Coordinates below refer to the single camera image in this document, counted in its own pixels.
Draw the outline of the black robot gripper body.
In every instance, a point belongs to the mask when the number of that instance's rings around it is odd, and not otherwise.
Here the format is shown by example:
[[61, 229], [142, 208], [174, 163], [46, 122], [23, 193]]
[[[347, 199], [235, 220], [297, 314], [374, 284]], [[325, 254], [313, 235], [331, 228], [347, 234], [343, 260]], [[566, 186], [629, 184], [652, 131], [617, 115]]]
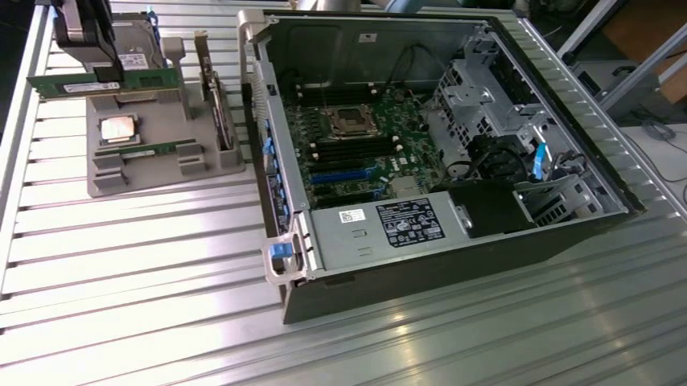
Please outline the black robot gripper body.
[[65, 16], [87, 19], [110, 19], [111, 6], [107, 0], [58, 0], [55, 8]]

